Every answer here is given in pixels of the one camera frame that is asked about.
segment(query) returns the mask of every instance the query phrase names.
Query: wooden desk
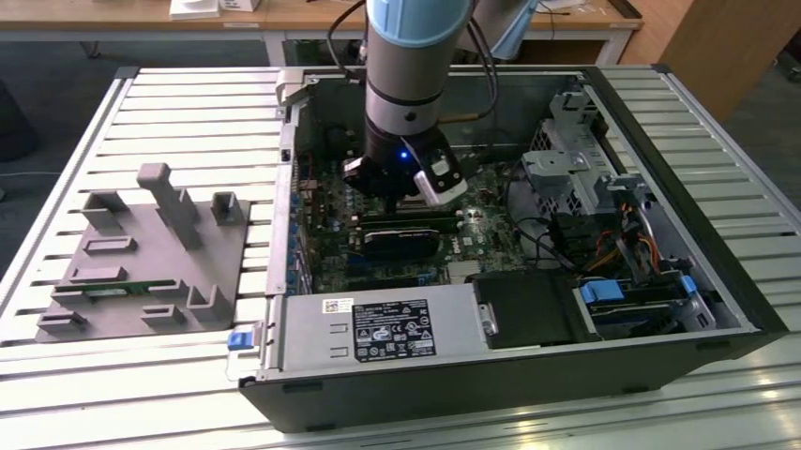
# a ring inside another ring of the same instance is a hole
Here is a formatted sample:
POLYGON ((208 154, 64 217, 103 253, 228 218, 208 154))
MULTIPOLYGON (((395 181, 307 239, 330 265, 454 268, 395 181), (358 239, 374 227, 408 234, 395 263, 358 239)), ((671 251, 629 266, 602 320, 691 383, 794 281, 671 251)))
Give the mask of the wooden desk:
MULTIPOLYGON (((169 0, 0 0, 0 40, 262 40, 270 63, 284 66, 283 43, 320 39, 351 3, 336 0, 263 0, 254 12, 220 11, 220 17, 169 20, 169 0)), ((590 0, 591 12, 570 16, 537 14, 526 40, 602 41, 598 64, 614 64, 631 30, 642 26, 626 19, 609 0, 590 0)), ((334 34, 360 38, 364 15, 356 11, 334 34)))
POLYGON ((262 28, 267 9, 263 1, 254 12, 171 21, 171 0, 0 0, 0 30, 210 31, 231 29, 231 23, 262 28))
MULTIPOLYGON (((340 0, 271 0, 264 22, 271 64, 286 65, 283 42, 295 39, 322 39, 331 23, 351 2, 340 0)), ((573 11, 570 16, 535 14, 525 40, 602 41, 597 64, 617 64, 626 49, 631 31, 642 27, 641 19, 627 19, 609 0, 590 0, 587 12, 573 11)), ((355 11, 334 37, 359 39, 364 32, 364 13, 355 11)))
POLYGON ((801 26, 798 0, 630 0, 647 24, 623 64, 666 64, 718 122, 801 26))

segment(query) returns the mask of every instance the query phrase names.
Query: warning label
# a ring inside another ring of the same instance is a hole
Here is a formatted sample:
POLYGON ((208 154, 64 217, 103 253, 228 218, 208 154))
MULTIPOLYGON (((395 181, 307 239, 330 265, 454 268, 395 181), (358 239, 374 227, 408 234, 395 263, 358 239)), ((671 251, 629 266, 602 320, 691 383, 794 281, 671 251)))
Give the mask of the warning label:
POLYGON ((352 305, 351 313, 360 363, 436 354, 428 300, 352 305))

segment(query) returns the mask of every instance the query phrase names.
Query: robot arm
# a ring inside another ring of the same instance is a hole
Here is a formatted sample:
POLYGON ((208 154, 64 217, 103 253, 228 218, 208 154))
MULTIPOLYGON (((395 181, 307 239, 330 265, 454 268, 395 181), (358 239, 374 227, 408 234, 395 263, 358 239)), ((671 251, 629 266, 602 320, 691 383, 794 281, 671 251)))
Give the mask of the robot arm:
MULTIPOLYGON (((509 43, 515 35, 510 30, 517 23, 525 24, 525 32, 535 3, 491 0, 477 8, 474 0, 367 1, 367 139, 363 156, 346 166, 346 181, 364 194, 386 198, 387 209, 407 195, 422 193, 434 205, 448 203, 467 190, 438 124, 475 120, 483 115, 465 114, 444 121, 439 118, 453 52, 474 11, 487 20, 505 18, 511 11, 511 26, 493 50, 515 52, 517 46, 503 42, 509 43)), ((473 46, 489 53, 473 27, 469 31, 473 46)))

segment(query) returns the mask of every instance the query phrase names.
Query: gray floor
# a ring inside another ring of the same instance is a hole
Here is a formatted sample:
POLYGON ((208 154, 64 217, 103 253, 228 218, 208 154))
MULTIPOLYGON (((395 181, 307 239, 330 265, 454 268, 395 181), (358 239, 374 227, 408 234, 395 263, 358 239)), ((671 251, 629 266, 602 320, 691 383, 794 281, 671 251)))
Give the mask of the gray floor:
MULTIPOLYGON (((43 140, 33 154, 0 163, 0 174, 61 170, 119 67, 267 64, 259 42, 104 43, 100 51, 101 58, 88 60, 76 43, 0 43, 0 80, 43 140)), ((725 126, 801 206, 801 85, 769 71, 725 126)), ((0 177, 7 191, 0 202, 0 276, 55 179, 52 175, 0 177)))

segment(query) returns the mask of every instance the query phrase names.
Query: black cable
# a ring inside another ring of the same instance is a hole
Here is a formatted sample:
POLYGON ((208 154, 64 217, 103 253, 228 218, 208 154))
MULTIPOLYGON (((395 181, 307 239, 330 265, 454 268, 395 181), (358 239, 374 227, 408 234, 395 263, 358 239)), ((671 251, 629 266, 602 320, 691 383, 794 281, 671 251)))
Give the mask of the black cable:
POLYGON ((473 17, 470 17, 470 23, 467 26, 469 33, 471 30, 478 37, 477 41, 473 42, 473 45, 475 45, 479 50, 478 55, 482 60, 482 66, 485 67, 485 73, 487 73, 487 76, 490 77, 490 106, 478 114, 478 118, 481 119, 490 115, 495 109, 495 105, 498 104, 498 67, 495 67, 495 61, 491 57, 491 49, 490 44, 487 43, 487 37, 485 36, 485 31, 481 29, 481 25, 473 17))
POLYGON ((515 223, 525 222, 526 220, 537 220, 537 222, 539 222, 541 225, 546 225, 546 226, 551 225, 551 221, 541 216, 523 217, 519 220, 515 220, 515 223))
POLYGON ((482 112, 473 112, 470 114, 459 114, 453 117, 440 118, 439 124, 442 125, 471 122, 474 120, 483 119, 494 111, 495 105, 498 103, 498 68, 495 67, 495 62, 491 59, 490 44, 487 43, 485 32, 481 29, 481 25, 473 17, 470 17, 470 21, 467 24, 467 35, 470 37, 470 42, 475 47, 478 57, 481 59, 482 69, 485 69, 485 76, 487 78, 487 90, 490 91, 490 105, 482 112))
POLYGON ((330 52, 330 57, 334 60, 334 64, 339 67, 339 70, 342 70, 342 73, 346 75, 346 77, 352 78, 352 79, 358 78, 358 76, 355 75, 355 73, 351 70, 348 70, 342 65, 342 63, 339 62, 339 56, 336 56, 336 50, 334 49, 334 41, 332 41, 334 31, 336 31, 336 28, 339 27, 342 22, 346 21, 346 19, 352 14, 352 12, 356 9, 359 9, 362 6, 364 6, 366 3, 367 3, 367 0, 359 0, 350 6, 350 8, 346 10, 346 12, 342 13, 342 15, 336 18, 334 23, 330 25, 328 33, 326 34, 326 43, 328 44, 328 52, 330 52))
POLYGON ((573 261, 569 260, 567 257, 562 253, 555 251, 555 249, 551 246, 547 246, 541 241, 538 241, 539 238, 531 236, 519 227, 517 227, 517 231, 521 232, 521 236, 523 236, 531 243, 534 243, 534 245, 537 246, 537 249, 542 248, 543 250, 546 250, 550 253, 550 255, 553 255, 553 257, 555 258, 559 265, 562 267, 565 267, 565 269, 567 271, 573 272, 574 274, 583 275, 583 276, 590 275, 590 272, 579 269, 578 266, 573 263, 573 261))
POLYGON ((549 12, 539 12, 537 11, 537 14, 549 14, 550 17, 550 40, 555 40, 555 22, 553 21, 553 16, 569 16, 570 13, 567 12, 553 12, 551 7, 549 7, 545 3, 539 3, 539 5, 542 5, 542 8, 547 9, 549 12))

